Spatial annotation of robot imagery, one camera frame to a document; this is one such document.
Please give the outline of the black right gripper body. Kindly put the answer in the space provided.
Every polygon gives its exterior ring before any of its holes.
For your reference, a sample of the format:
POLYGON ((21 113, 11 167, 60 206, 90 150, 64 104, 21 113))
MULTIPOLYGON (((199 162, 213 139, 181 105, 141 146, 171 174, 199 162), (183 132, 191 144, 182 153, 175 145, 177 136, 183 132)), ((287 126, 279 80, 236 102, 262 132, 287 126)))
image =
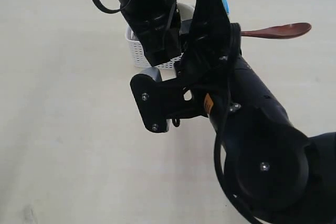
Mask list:
POLYGON ((175 116, 189 119, 227 113, 229 76, 240 52, 240 25, 231 23, 222 0, 196 0, 187 45, 175 73, 184 101, 175 116))

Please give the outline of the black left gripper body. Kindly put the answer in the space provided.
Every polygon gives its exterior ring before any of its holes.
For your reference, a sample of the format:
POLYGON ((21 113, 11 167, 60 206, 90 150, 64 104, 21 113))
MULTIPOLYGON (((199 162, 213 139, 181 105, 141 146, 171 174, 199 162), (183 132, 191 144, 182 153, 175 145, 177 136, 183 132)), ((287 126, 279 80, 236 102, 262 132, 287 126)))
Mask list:
POLYGON ((181 18, 176 2, 177 0, 131 0, 122 11, 151 66, 163 64, 181 54, 181 18))

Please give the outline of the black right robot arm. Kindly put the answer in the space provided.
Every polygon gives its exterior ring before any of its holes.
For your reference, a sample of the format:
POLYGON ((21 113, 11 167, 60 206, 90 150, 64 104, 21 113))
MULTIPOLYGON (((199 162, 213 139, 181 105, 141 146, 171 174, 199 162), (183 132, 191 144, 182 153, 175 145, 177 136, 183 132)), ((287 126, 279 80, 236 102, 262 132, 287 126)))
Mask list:
POLYGON ((250 223, 335 223, 335 133, 308 137, 241 53, 222 0, 196 0, 181 76, 215 132, 220 186, 250 223))

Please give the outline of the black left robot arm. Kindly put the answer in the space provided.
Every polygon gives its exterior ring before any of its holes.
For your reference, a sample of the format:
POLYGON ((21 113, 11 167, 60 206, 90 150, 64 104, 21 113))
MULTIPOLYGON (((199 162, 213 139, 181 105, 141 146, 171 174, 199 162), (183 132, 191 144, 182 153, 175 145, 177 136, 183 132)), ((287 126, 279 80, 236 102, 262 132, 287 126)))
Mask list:
POLYGON ((180 56, 181 16, 177 0, 119 0, 121 14, 139 39, 151 66, 180 56))

